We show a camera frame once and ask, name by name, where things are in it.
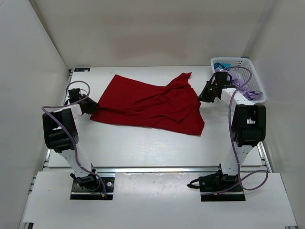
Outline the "purple t shirt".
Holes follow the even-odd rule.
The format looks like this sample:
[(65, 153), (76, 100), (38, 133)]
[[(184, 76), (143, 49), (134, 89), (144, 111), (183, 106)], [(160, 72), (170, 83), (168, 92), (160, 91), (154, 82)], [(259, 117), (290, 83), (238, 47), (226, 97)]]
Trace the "purple t shirt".
[(248, 100), (258, 100), (259, 97), (263, 94), (261, 91), (252, 89), (248, 85), (242, 87), (245, 81), (240, 79), (235, 72), (228, 70), (225, 70), (225, 72), (228, 72), (228, 81), (230, 81), (230, 84), (235, 88), (239, 88), (239, 92)]

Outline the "red t shirt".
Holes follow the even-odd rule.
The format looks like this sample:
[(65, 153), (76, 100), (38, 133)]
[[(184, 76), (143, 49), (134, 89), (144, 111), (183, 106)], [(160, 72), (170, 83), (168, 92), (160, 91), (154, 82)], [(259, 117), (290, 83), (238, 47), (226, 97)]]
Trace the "red t shirt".
[(115, 75), (91, 115), (95, 122), (149, 127), (200, 136), (204, 120), (201, 103), (182, 73), (166, 86), (157, 86)]

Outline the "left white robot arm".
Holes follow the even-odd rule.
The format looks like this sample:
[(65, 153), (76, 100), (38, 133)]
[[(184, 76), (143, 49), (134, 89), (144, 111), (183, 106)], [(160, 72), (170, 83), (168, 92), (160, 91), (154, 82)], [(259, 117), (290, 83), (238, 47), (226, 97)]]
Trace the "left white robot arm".
[(73, 170), (70, 174), (73, 180), (81, 188), (94, 192), (102, 187), (102, 182), (94, 166), (86, 161), (77, 147), (79, 136), (75, 119), (83, 114), (93, 114), (99, 105), (82, 91), (80, 88), (69, 89), (67, 102), (62, 107), (53, 107), (53, 112), (48, 112), (48, 107), (42, 108), (44, 141), (47, 148), (67, 161)]

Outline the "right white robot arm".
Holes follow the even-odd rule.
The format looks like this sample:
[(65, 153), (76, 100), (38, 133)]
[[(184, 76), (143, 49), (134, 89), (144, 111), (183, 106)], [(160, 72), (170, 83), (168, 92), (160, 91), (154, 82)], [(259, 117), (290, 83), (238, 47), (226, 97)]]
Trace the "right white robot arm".
[(187, 186), (200, 189), (203, 196), (217, 196), (239, 187), (249, 177), (241, 176), (241, 166), (249, 152), (266, 136), (266, 107), (246, 99), (240, 89), (233, 86), (232, 76), (226, 70), (215, 72), (207, 81), (198, 99), (212, 103), (216, 98), (228, 105), (228, 130), (231, 143), (226, 156), (221, 158), (216, 173), (199, 177)]

